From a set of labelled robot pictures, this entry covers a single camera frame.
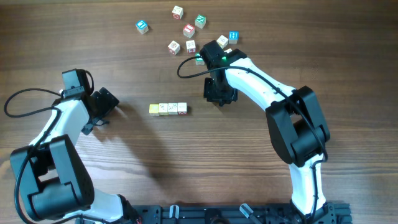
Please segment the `red A wooden block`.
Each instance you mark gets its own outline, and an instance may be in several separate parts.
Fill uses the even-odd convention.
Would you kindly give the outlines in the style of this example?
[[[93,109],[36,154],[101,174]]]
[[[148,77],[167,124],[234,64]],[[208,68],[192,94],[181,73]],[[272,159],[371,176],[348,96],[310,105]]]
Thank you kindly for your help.
[[[177,113],[179,115],[187,114],[188,113],[188,106],[187,103],[177,103]]]

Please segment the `white fish wooden block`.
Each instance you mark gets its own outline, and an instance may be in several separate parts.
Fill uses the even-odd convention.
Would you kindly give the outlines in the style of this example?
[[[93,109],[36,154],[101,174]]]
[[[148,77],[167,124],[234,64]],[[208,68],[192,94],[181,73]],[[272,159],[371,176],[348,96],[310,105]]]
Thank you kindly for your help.
[[[167,111],[169,115],[178,114],[178,103],[169,103]]]

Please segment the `yellow top wooden block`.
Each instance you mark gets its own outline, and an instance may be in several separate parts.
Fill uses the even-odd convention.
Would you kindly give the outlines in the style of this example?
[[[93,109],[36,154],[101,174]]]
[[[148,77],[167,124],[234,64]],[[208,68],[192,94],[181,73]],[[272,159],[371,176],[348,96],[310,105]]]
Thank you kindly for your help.
[[[159,115],[159,104],[150,104],[149,105],[149,114],[151,116],[158,116]]]

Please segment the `white yellow edged block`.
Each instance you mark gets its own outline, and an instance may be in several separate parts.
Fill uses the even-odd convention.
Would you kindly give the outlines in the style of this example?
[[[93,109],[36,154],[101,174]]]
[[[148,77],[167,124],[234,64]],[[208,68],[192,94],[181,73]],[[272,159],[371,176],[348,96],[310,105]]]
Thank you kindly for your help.
[[[169,104],[168,103],[160,103],[159,104],[159,114],[161,116],[168,115],[169,114],[168,108],[169,108]]]

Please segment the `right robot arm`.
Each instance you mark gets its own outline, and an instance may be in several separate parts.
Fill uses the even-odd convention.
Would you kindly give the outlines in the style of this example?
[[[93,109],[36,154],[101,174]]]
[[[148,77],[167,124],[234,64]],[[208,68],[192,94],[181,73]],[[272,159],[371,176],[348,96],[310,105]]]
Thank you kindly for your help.
[[[242,51],[226,53],[214,40],[202,47],[200,57],[210,73],[204,87],[207,101],[230,104],[241,91],[265,111],[272,146],[289,165],[292,204],[307,223],[318,220],[326,203],[320,168],[328,159],[330,132],[315,93],[276,81]]]

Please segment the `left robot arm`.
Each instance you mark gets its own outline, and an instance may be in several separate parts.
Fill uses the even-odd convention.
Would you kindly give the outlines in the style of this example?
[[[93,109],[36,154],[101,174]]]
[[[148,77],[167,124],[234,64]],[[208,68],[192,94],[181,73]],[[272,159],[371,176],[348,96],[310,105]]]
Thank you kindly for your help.
[[[64,90],[49,110],[41,133],[10,155],[16,178],[14,204],[23,222],[140,223],[138,212],[121,195],[96,190],[75,145],[80,134],[107,123],[119,103],[107,89],[94,90],[91,73],[62,73]]]

